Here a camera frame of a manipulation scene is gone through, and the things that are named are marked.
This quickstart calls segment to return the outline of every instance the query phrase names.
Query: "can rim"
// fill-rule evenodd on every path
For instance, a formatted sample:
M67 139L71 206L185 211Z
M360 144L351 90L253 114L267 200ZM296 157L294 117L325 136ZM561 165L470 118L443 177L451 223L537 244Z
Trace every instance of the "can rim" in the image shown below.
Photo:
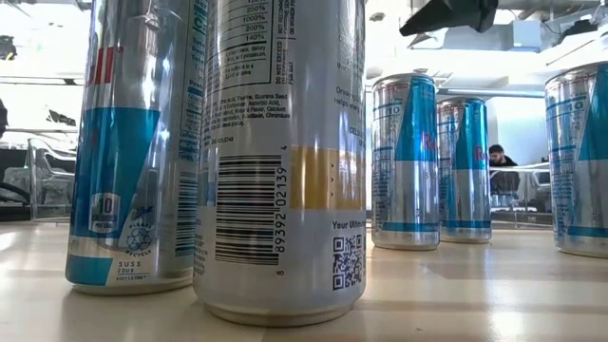
M457 102L457 101L479 101L485 104L485 100L482 99L481 97L477 97L477 96L454 96L454 97L450 97L449 99L445 99L442 101L438 101L437 105L443 105L443 104L448 104L450 102Z
M594 62L594 63L588 63L586 65L582 65L582 66L575 66L575 67L570 67L569 69L566 69L565 71L560 72L559 74L551 77L550 79L547 80L547 82L544 83L545 86L548 86L550 83L556 81L556 79L558 79L559 77L570 73L572 71L577 71L579 69L583 69L586 67L595 67L595 66L601 66L601 65L608 65L607 61L599 61L599 62Z
M376 82L374 82L371 87L376 88L376 86L378 86L379 83L381 83L382 81L386 81L387 79L392 78L392 77L406 77L406 76L407 77L413 77L413 76L423 77L423 78L426 78L426 79L432 81L433 85L435 85L435 80L431 76L428 76L428 75L426 75L424 73L420 73L420 72L404 72L404 73L397 73L397 74L392 74L392 75L389 75L389 76L381 77Z

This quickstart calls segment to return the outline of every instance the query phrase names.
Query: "aluminum can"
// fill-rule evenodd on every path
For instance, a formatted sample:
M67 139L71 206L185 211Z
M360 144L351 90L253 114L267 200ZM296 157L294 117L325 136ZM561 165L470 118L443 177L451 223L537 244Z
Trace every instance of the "aluminum can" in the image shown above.
M206 0L93 3L66 277L99 295L192 282Z
M556 246L608 257L608 64L556 76L545 99Z
M373 87L373 243L403 250L439 244L435 84L394 75Z
M441 241L487 243L492 238L487 108L479 99L437 105Z
M194 288L212 314L307 325L365 289L364 7L209 3Z

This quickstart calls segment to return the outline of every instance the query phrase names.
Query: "energy drink can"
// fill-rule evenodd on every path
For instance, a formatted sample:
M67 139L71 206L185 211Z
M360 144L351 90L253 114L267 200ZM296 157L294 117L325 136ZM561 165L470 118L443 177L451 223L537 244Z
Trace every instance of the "energy drink can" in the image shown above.
M437 106L441 241L486 243L492 238L487 109L478 99Z
M439 244L435 84L420 74L373 87L372 226L378 247L414 251Z
M608 257L608 64L549 80L546 115L556 246Z
M307 325L365 289L364 7L209 3L194 288L212 314Z
M207 1L93 4L66 277L99 295L185 286Z

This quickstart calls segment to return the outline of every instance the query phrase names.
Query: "dark hair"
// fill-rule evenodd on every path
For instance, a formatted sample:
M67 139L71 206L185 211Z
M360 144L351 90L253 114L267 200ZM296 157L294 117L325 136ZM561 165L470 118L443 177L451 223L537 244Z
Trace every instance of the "dark hair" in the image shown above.
M7 121L8 114L9 114L9 111L2 103L2 100L0 100L0 124L7 124L6 121Z
M492 153L504 153L504 148L498 144L490 146L490 154Z

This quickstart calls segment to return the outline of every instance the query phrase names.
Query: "wooden table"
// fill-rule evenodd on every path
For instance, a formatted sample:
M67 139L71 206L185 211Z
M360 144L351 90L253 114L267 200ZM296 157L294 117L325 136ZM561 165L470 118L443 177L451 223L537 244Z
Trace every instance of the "wooden table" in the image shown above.
M216 319L190 288L74 293L66 248L65 224L0 224L0 341L608 341L608 260L561 254L546 231L496 231L490 245L435 252L369 248L353 310L287 330Z

